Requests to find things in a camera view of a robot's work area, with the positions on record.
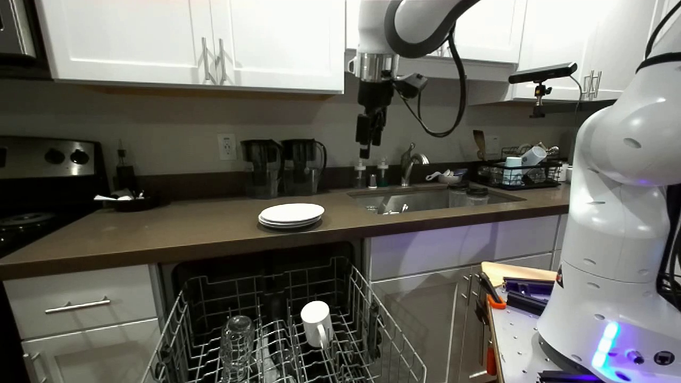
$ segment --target sink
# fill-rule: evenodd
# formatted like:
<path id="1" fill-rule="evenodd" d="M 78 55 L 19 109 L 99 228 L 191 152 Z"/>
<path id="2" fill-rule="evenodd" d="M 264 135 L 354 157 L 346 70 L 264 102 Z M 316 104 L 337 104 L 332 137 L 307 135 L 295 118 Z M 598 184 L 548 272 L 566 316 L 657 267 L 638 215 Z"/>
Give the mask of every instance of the sink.
<path id="1" fill-rule="evenodd" d="M 457 207 L 474 204 L 520 201 L 524 198 L 486 189 L 487 195 L 468 195 L 466 189 L 387 189 L 350 193 L 361 205 L 377 215 L 405 215 L 412 211 Z"/>

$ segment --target white wall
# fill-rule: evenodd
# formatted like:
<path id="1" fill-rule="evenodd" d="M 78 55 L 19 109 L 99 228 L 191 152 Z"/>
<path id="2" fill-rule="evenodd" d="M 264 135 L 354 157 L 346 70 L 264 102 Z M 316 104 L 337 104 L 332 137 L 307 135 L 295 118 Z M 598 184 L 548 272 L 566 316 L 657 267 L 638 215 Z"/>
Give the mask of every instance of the white wall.
<path id="1" fill-rule="evenodd" d="M 472 82 L 471 104 L 503 85 Z M 332 166 L 352 166 L 358 157 L 355 85 L 348 96 L 325 102 L 238 100 L 220 92 L 136 92 L 51 85 L 35 81 L 0 82 L 0 134 L 75 135 L 105 145 L 106 166 L 115 166 L 120 143 L 139 175 L 186 175 L 241 170 L 246 163 L 220 159 L 218 134 L 241 137 L 305 137 L 328 145 Z M 436 129 L 456 114 L 457 86 L 439 81 L 424 96 L 427 121 Z M 472 128 L 498 137 L 497 146 L 542 137 L 548 145 L 571 145 L 577 131 L 572 113 L 529 118 L 530 104 L 471 106 L 464 126 L 439 140 L 421 131 L 401 98 L 390 109 L 385 143 L 372 159 L 396 162 L 416 143 L 433 162 L 474 159 Z"/>

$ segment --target faucet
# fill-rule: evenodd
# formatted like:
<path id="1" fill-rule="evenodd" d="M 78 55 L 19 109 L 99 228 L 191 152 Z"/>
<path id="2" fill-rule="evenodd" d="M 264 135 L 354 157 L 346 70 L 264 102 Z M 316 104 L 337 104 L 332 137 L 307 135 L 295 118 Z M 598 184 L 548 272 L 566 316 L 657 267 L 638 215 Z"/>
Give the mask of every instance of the faucet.
<path id="1" fill-rule="evenodd" d="M 427 157 L 424 152 L 414 152 L 414 154 L 409 157 L 406 170 L 405 170 L 405 175 L 402 175 L 402 187 L 409 187 L 412 167 L 414 167 L 416 163 L 424 166 L 424 163 L 429 163 L 429 157 Z"/>

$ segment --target dish rack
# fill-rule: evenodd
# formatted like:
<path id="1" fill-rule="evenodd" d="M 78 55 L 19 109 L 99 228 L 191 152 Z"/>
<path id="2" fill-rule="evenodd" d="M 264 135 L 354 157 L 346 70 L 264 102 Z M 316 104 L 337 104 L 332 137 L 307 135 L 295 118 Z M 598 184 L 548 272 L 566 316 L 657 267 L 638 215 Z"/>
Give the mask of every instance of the dish rack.
<path id="1" fill-rule="evenodd" d="M 301 309 L 324 300 L 334 337 L 308 346 Z M 238 379 L 222 363 L 232 314 L 254 321 L 252 363 Z M 228 281 L 190 279 L 165 322 L 142 383 L 427 383 L 429 368 L 367 279 L 346 256 Z"/>
<path id="2" fill-rule="evenodd" d="M 556 187 L 553 175 L 560 163 L 540 166 L 515 166 L 510 167 L 505 162 L 481 163 L 474 172 L 478 183 L 498 187 L 498 189 L 540 189 Z"/>

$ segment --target blue light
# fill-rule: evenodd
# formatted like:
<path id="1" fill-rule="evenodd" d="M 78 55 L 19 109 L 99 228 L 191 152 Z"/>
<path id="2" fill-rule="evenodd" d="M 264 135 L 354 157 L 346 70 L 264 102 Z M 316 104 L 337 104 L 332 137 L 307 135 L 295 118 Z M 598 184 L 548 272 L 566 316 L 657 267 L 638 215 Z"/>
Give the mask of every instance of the blue light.
<path id="1" fill-rule="evenodd" d="M 613 379 L 616 373 L 613 373 L 613 366 L 607 363 L 607 356 L 613 350 L 617 334 L 619 334 L 619 322 L 617 321 L 607 322 L 607 327 L 598 339 L 598 348 L 593 356 L 593 366 L 610 379 Z"/>

